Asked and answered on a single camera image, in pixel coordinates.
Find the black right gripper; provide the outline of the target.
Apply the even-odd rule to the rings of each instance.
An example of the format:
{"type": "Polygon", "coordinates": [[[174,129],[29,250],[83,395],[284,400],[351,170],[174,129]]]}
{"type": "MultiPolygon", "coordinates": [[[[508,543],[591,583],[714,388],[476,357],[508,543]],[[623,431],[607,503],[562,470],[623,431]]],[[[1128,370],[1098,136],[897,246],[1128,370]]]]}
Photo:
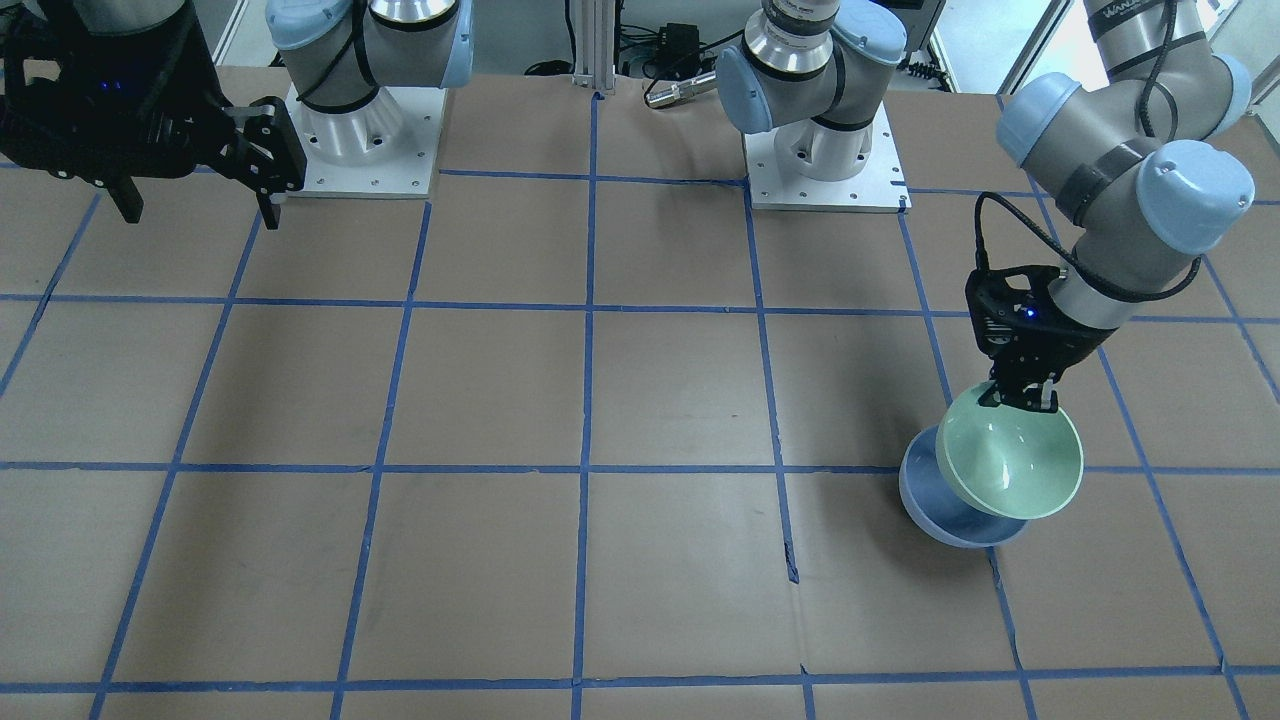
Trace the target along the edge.
{"type": "Polygon", "coordinates": [[[134,177],[215,167],[255,192],[270,231],[278,196],[305,184],[285,101],[230,108],[191,1],[23,1],[3,33],[3,154],[104,186],[128,224],[145,209],[134,177]]]}

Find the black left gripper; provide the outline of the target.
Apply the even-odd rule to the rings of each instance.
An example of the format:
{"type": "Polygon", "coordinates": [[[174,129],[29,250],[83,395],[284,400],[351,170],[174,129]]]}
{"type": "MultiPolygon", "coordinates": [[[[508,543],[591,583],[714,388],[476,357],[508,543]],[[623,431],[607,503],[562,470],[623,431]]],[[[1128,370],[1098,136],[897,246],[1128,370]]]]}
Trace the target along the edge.
{"type": "Polygon", "coordinates": [[[1057,266],[978,266],[965,283],[977,347],[992,361],[977,402],[1028,413],[1057,413],[1055,384],[1101,346],[1101,331],[1061,311],[1050,296],[1057,266]]]}

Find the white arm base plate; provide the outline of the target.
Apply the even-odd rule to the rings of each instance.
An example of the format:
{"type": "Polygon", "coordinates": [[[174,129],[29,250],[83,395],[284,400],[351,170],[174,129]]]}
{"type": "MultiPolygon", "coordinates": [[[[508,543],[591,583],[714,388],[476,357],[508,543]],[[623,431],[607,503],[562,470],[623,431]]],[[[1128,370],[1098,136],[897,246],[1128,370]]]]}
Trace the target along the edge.
{"type": "Polygon", "coordinates": [[[307,156],[302,199],[428,200],[451,92],[384,87],[347,114],[315,111],[289,87],[285,105],[307,156]]]}
{"type": "Polygon", "coordinates": [[[742,141],[756,210],[901,213],[913,205],[884,104],[861,129],[803,120],[742,141]]]}

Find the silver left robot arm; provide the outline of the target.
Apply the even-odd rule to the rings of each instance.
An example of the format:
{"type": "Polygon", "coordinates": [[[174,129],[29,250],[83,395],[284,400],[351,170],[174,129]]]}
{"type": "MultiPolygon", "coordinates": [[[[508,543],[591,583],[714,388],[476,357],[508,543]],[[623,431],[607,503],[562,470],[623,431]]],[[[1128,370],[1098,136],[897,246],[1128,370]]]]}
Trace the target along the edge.
{"type": "Polygon", "coordinates": [[[996,128],[1082,237],[1066,249],[1028,222],[1061,263],[996,269],[975,232],[965,295],[992,361],[978,397],[987,407],[1055,413],[1065,370],[1140,306],[1184,291],[1254,200],[1247,168],[1211,143],[1243,115],[1252,78],[1211,49],[1194,3],[1085,8],[1107,85],[1089,91],[1044,74],[1015,94],[996,128]]]}

